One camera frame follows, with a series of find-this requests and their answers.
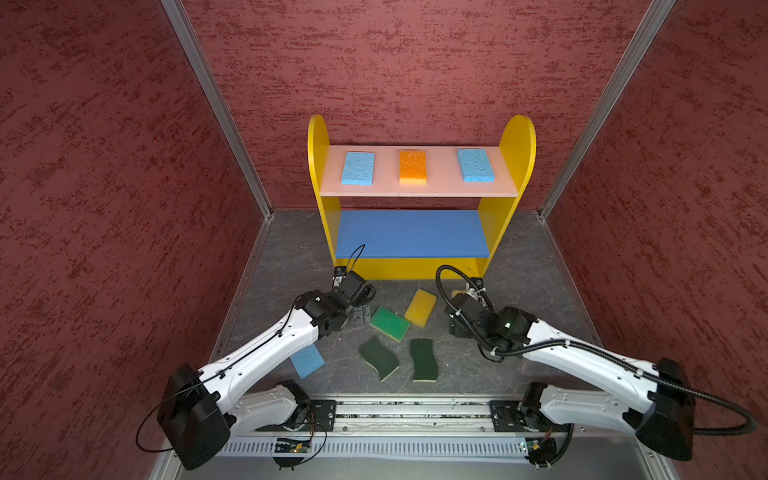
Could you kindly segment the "blue cellulose sponge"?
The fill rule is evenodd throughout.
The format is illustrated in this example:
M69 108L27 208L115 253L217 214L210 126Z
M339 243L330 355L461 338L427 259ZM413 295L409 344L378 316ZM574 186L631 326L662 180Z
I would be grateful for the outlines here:
M305 379L325 365L325 360L315 345L307 346L290 357L300 379Z
M341 184L371 186L373 184L374 165L375 154L373 152L346 152Z

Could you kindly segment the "orange scourer yellow sponge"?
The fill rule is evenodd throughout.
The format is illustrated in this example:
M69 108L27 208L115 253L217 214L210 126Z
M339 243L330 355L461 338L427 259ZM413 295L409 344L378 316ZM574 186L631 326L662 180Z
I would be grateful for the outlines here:
M427 182L426 152L401 150L399 152L399 183L401 185L426 185Z

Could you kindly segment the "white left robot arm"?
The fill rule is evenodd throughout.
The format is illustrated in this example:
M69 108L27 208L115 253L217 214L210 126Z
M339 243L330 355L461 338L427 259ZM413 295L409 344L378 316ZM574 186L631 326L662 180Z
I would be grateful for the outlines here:
M310 397L296 382L251 396L247 392L297 352L341 330L352 310L369 303L375 292L367 282L338 286L329 293L306 292L245 346L200 369L184 364L172 373L157 408L157 423L182 466L194 470L204 465L233 434L310 425Z

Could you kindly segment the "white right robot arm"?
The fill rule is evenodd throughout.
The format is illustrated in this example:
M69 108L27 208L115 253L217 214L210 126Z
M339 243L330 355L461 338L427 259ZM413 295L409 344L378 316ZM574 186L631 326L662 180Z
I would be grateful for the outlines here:
M693 454L695 400L684 392L682 367L626 358L585 343L535 315L514 307L495 313L468 293L445 308L449 332L471 338L493 361L521 357L565 372L592 385L568 390L533 382L513 414L529 431L582 424L632 434L668 458L689 461Z

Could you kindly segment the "yellow shelf with coloured boards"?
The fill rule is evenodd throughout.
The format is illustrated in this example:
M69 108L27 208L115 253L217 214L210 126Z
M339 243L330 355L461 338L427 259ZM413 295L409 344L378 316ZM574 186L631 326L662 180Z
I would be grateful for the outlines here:
M495 181L463 181L457 146L423 146L426 185L399 183L402 146L334 145L326 122L311 117L308 169L333 266L370 280L426 280L443 264L471 277L490 267L531 180L532 120L517 115L487 146ZM342 185L346 152L373 152L371 186Z

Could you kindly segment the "dark green wavy sponge left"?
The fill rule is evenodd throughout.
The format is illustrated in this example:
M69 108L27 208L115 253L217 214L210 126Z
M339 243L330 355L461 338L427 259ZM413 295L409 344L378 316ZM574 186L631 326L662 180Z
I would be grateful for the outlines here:
M398 357L377 336L365 341L358 352L363 361L376 371L380 382L387 380L400 368Z

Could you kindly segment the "dark green wavy sponge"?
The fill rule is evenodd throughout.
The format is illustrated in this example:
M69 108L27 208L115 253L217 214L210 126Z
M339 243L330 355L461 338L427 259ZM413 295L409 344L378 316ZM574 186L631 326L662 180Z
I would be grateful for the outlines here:
M398 357L377 336L365 341L358 352L363 361L376 371L380 382L387 380L400 368Z
M434 354L434 341L431 339L413 339L409 343L409 352L413 361L414 382L436 382L439 367Z

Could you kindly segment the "green scourer yellow sponge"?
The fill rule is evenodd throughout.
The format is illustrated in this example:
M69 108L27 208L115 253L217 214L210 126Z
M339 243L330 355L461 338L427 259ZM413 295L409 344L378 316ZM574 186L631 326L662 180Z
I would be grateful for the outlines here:
M390 309L379 306L371 317L370 325L395 342L401 342L408 332L410 322Z

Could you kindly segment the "dark green wavy sponge right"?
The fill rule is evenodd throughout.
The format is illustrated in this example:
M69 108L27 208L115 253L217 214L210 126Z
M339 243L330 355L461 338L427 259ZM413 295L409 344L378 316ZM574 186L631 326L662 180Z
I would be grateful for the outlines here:
M414 382L436 382L439 367L434 354L434 341L431 339L413 339L409 343L409 352L413 361Z

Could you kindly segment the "plain yellow foam sponge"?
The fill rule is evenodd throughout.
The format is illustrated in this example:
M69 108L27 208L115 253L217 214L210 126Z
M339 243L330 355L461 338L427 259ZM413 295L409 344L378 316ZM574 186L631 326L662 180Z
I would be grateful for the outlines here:
M436 303L436 295L426 290L418 289L404 313L404 318L411 324L424 328Z

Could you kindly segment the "left circuit board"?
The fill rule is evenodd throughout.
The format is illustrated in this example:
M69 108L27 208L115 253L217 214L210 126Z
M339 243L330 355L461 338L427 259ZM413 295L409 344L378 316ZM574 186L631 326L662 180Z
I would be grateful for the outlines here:
M308 455L312 452L310 439L277 438L274 452L276 454Z

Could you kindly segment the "aluminium corner profile left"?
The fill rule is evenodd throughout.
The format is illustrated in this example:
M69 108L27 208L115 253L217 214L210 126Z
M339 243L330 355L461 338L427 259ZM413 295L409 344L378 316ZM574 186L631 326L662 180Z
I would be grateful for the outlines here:
M194 32L183 2L162 0L161 4L262 215L270 219L273 216L273 207Z

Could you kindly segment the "aluminium corner profile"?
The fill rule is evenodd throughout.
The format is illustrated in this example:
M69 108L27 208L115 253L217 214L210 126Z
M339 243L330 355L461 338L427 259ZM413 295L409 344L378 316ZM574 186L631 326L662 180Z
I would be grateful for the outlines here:
M194 32L183 2L162 0L161 4L262 215L270 219L273 216L273 207Z
M547 222L558 200L566 190L571 178L576 173L616 103L621 98L637 67L640 65L675 4L675 0L653 0L650 2L592 110L582 133L571 149L560 174L538 210L538 218L542 224Z

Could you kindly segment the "aluminium corner profile right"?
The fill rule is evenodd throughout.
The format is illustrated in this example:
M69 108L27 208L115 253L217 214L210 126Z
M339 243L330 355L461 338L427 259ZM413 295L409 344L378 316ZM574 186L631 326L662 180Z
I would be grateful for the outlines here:
M571 149L560 174L538 210L538 218L542 224L547 222L558 200L566 190L571 178L576 173L616 103L621 98L637 67L640 65L675 4L675 0L653 0L650 2L592 110L582 133Z

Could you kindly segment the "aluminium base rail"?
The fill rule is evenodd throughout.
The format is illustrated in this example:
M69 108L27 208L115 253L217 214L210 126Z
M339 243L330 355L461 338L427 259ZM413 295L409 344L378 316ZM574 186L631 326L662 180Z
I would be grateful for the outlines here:
M280 399L250 394L230 410L237 418L237 436L255 432L299 432L318 436L438 436L485 435L543 437L565 435L566 426L529 427L518 412L521 396L505 395L335 395L317 397L304 407Z

